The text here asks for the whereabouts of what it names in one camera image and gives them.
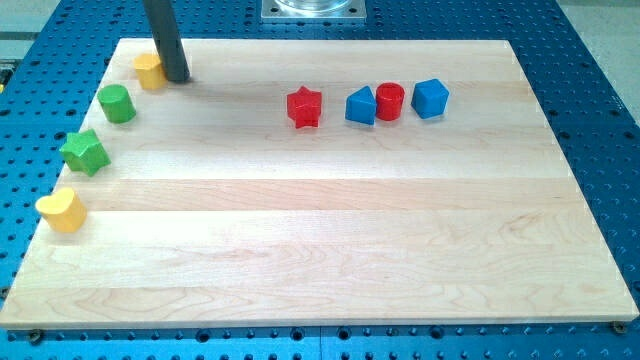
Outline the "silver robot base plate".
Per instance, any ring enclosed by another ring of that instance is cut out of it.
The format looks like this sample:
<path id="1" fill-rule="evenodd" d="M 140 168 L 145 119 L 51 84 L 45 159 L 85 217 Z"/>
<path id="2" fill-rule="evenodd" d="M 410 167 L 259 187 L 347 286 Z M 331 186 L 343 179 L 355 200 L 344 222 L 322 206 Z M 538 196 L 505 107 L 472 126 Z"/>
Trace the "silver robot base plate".
<path id="1" fill-rule="evenodd" d="M 287 21 L 364 21 L 365 0 L 262 0 L 263 22 Z"/>

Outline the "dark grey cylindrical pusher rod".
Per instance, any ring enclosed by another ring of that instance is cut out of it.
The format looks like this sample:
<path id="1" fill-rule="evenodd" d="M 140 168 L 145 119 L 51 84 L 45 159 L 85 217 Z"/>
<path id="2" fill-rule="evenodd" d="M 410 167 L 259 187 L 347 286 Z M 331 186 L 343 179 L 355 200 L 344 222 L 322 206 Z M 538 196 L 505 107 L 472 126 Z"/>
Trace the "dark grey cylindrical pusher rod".
<path id="1" fill-rule="evenodd" d="M 149 27 L 167 79 L 186 83 L 190 70 L 170 0 L 143 0 Z"/>

